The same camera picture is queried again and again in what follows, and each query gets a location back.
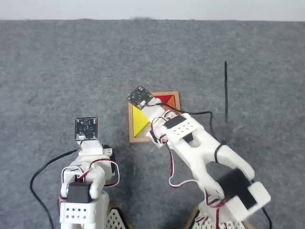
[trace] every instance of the white cable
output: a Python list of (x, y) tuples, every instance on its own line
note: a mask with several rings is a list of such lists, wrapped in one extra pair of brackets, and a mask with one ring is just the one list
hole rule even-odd
[(197, 181), (197, 180), (194, 180), (194, 179), (185, 180), (185, 181), (181, 182), (181, 183), (178, 184), (178, 185), (173, 185), (173, 184), (171, 183), (171, 179), (173, 178), (173, 176), (174, 176), (174, 174), (175, 174), (175, 163), (174, 163), (174, 160), (173, 160), (173, 153), (172, 153), (172, 151), (170, 150), (169, 147), (168, 147), (168, 149), (169, 149), (170, 156), (171, 156), (171, 166), (172, 166), (172, 168), (171, 168), (171, 169), (172, 169), (172, 175), (171, 175), (170, 178), (168, 179), (168, 183), (170, 184), (170, 186), (171, 186), (171, 187), (174, 187), (174, 188), (178, 188), (178, 187), (181, 187), (182, 185), (184, 185), (184, 184), (186, 184), (186, 183), (190, 183), (190, 182), (196, 182), (197, 184), (199, 184), (198, 181)]
[[(110, 163), (113, 163), (115, 164), (117, 170), (118, 170), (118, 181), (114, 184), (111, 184), (111, 185), (105, 185), (105, 187), (114, 187), (114, 186), (117, 186), (120, 182), (120, 171), (119, 171), (119, 165), (117, 163), (115, 163), (114, 161), (111, 161), (111, 160), (108, 160), (108, 159), (100, 159), (100, 160), (97, 160), (95, 161), (94, 163), (97, 163), (97, 162), (101, 162), (101, 161), (106, 161), (106, 162), (110, 162)], [(80, 176), (78, 176), (77, 178), (80, 178), (81, 176), (83, 175), (87, 175), (88, 172), (91, 170), (92, 168), (89, 168), (87, 171), (85, 171), (84, 173), (82, 173)]]
[(77, 169), (80, 170), (80, 172), (82, 173), (82, 170), (81, 170), (81, 168), (80, 168), (79, 166), (67, 166), (67, 167), (63, 168), (62, 171), (61, 171), (61, 183), (63, 183), (63, 180), (62, 180), (62, 178), (63, 178), (63, 173), (64, 173), (64, 171), (65, 171), (66, 169), (68, 169), (68, 168), (77, 168)]
[(120, 182), (119, 165), (116, 164), (114, 161), (109, 161), (109, 162), (115, 164), (115, 166), (116, 166), (116, 168), (117, 168), (117, 170), (118, 170), (118, 181), (117, 181), (116, 183), (112, 184), (112, 185), (109, 185), (109, 186), (105, 185), (105, 187), (114, 187), (114, 186), (117, 186), (117, 185), (119, 184), (119, 182)]

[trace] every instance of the wooden frame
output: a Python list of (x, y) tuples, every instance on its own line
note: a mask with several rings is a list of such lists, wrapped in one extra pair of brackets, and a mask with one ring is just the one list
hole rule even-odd
[[(180, 107), (180, 98), (179, 93), (177, 91), (173, 92), (154, 92), (153, 95), (174, 95), (176, 108), (178, 110)], [(129, 123), (129, 142), (130, 143), (139, 143), (139, 142), (149, 142), (149, 139), (145, 136), (145, 129), (141, 131), (136, 137), (133, 136), (133, 115), (132, 115), (132, 104), (128, 103), (128, 123)]]

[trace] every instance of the wire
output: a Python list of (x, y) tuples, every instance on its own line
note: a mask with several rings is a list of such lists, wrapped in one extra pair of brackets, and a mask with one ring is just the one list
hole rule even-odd
[[(227, 74), (227, 61), (224, 62), (224, 123), (228, 124), (228, 74)], [(224, 135), (223, 143), (226, 143), (227, 136)]]
[(40, 203), (40, 205), (43, 207), (43, 209), (45, 210), (45, 212), (47, 213), (47, 216), (48, 216), (48, 219), (49, 219), (49, 222), (50, 222), (50, 226), (52, 229), (54, 229), (54, 223), (53, 223), (53, 220), (52, 220), (52, 217), (51, 217), (51, 214), (48, 210), (48, 208), (45, 206), (45, 204), (43, 203), (43, 201), (40, 199), (40, 197), (37, 195), (37, 193), (34, 191), (33, 189), (33, 183), (34, 183), (34, 180), (35, 178), (39, 175), (39, 173), (41, 173), (48, 165), (50, 165), (51, 163), (53, 163), (54, 161), (57, 161), (65, 156), (68, 156), (68, 155), (71, 155), (73, 154), (74, 152), (76, 152), (78, 150), (77, 149), (74, 149), (72, 151), (69, 151), (67, 153), (64, 153), (64, 154), (61, 154), (53, 159), (51, 159), (50, 161), (48, 161), (44, 166), (42, 166), (40, 169), (38, 169), (37, 172), (34, 173), (34, 175), (32, 176), (31, 180), (30, 180), (30, 191), (32, 192), (33, 196), (37, 199), (37, 201)]
[(163, 120), (166, 122), (166, 119), (163, 118), (163, 117), (161, 117), (161, 116), (155, 117), (155, 118), (152, 120), (152, 123), (151, 123), (151, 130), (152, 130), (153, 135), (155, 135), (155, 137), (159, 140), (159, 142), (161, 142), (161, 141), (160, 141), (160, 138), (161, 138), (161, 137), (158, 138), (158, 137), (156, 136), (156, 134), (155, 134), (155, 132), (154, 132), (154, 127), (153, 127), (153, 125), (155, 124), (156, 121), (158, 121), (158, 119), (163, 119)]
[(190, 182), (196, 182), (196, 183), (198, 184), (198, 181), (197, 181), (197, 180), (194, 180), (194, 179), (185, 180), (185, 181), (181, 182), (181, 183), (178, 184), (178, 185), (173, 185), (173, 184), (171, 183), (171, 179), (173, 178), (173, 176), (174, 176), (174, 174), (175, 174), (175, 164), (174, 164), (173, 153), (172, 153), (171, 149), (169, 148), (169, 146), (168, 146), (167, 144), (166, 144), (166, 147), (167, 147), (167, 149), (168, 149), (168, 151), (169, 151), (169, 153), (170, 153), (170, 157), (171, 157), (171, 176), (170, 176), (170, 178), (168, 179), (168, 183), (170, 184), (170, 186), (173, 187), (173, 188), (179, 188), (179, 187), (181, 187), (182, 185), (185, 185), (186, 183), (190, 183)]
[(67, 166), (67, 167), (63, 168), (62, 171), (61, 171), (61, 183), (63, 184), (63, 182), (64, 182), (64, 172), (67, 169), (69, 169), (69, 168), (76, 168), (75, 170), (80, 170), (81, 173), (84, 173), (83, 169), (80, 166), (81, 165), (78, 165), (78, 166)]
[(270, 216), (268, 215), (266, 209), (264, 207), (262, 207), (263, 213), (265, 214), (265, 216), (267, 217), (268, 221), (269, 221), (269, 229), (272, 229), (272, 221)]
[(216, 209), (215, 229), (219, 229), (219, 208)]
[(171, 110), (171, 111), (166, 112), (166, 113), (164, 114), (164, 117), (166, 117), (170, 112), (176, 112), (177, 115), (179, 114), (177, 111)]
[(213, 136), (213, 138), (215, 138), (217, 141), (217, 137), (215, 135), (214, 129), (213, 129), (213, 113), (212, 111), (201, 111), (201, 112), (188, 112), (188, 111), (183, 111), (183, 110), (178, 110), (168, 104), (165, 103), (157, 103), (157, 104), (153, 104), (153, 105), (148, 105), (146, 104), (146, 106), (167, 106), (169, 108), (171, 108), (174, 111), (180, 112), (180, 113), (188, 113), (190, 115), (204, 115), (204, 114), (210, 114), (210, 130), (211, 130), (211, 134)]
[(120, 182), (119, 165), (118, 165), (117, 163), (115, 163), (114, 161), (111, 161), (111, 160), (109, 160), (109, 159), (97, 159), (97, 160), (92, 161), (92, 162), (90, 163), (90, 165), (89, 165), (89, 169), (88, 169), (86, 172), (84, 172), (83, 174), (81, 174), (79, 177), (77, 177), (77, 179), (79, 180), (79, 179), (82, 179), (83, 177), (86, 177), (86, 175), (91, 171), (92, 165), (93, 165), (94, 163), (96, 163), (96, 162), (101, 162), (101, 161), (108, 161), (108, 162), (110, 162), (110, 163), (115, 164), (115, 166), (117, 167), (117, 170), (118, 170), (118, 180), (117, 180), (117, 182), (115, 182), (115, 183), (113, 183), (113, 184), (107, 184), (107, 185), (105, 185), (105, 187), (114, 187), (114, 186), (117, 186), (117, 185), (119, 184), (119, 182)]

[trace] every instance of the black cable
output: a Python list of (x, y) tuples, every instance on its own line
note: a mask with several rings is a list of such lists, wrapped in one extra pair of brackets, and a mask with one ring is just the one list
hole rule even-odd
[(52, 160), (48, 161), (44, 166), (42, 166), (37, 172), (34, 173), (34, 175), (32, 176), (31, 180), (30, 180), (30, 191), (32, 192), (33, 196), (37, 199), (37, 201), (40, 203), (40, 205), (43, 207), (43, 209), (45, 210), (45, 212), (47, 213), (47, 216), (48, 216), (48, 219), (49, 219), (49, 222), (50, 222), (50, 226), (52, 229), (54, 229), (54, 223), (53, 223), (53, 220), (52, 220), (52, 217), (51, 217), (51, 214), (48, 210), (48, 208), (45, 206), (45, 204), (43, 203), (43, 201), (39, 198), (39, 196), (37, 195), (37, 193), (34, 191), (33, 189), (33, 183), (34, 183), (34, 180), (35, 178), (39, 175), (40, 172), (42, 172), (49, 164), (53, 163), (54, 161), (57, 161), (58, 159), (61, 159), (65, 156), (68, 156), (74, 152), (76, 152), (77, 149), (74, 149), (72, 151), (69, 151), (67, 153), (64, 153), (64, 154), (61, 154), (55, 158), (53, 158)]
[(266, 209), (264, 207), (262, 207), (263, 213), (265, 214), (265, 216), (267, 217), (268, 221), (269, 221), (269, 229), (272, 229), (272, 221), (270, 216), (268, 215)]
[(168, 104), (165, 103), (157, 103), (157, 104), (153, 104), (153, 105), (148, 105), (146, 104), (146, 106), (167, 106), (169, 108), (171, 108), (174, 111), (180, 112), (180, 113), (188, 113), (190, 115), (204, 115), (204, 114), (210, 114), (210, 130), (211, 130), (211, 134), (213, 136), (213, 138), (215, 138), (217, 141), (217, 137), (215, 135), (214, 129), (213, 129), (213, 113), (212, 111), (201, 111), (201, 112), (188, 112), (188, 111), (183, 111), (183, 110), (178, 110)]
[(227, 74), (227, 61), (224, 62), (224, 137), (222, 142), (226, 144), (227, 136), (226, 136), (226, 129), (228, 124), (228, 74)]
[(224, 122), (228, 123), (228, 74), (227, 74), (227, 61), (224, 62)]

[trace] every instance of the red triangle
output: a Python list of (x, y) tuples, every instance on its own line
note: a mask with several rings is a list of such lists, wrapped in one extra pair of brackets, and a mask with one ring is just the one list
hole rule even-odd
[(154, 97), (160, 99), (161, 103), (165, 104), (172, 97), (172, 94), (169, 94), (169, 95), (155, 95)]

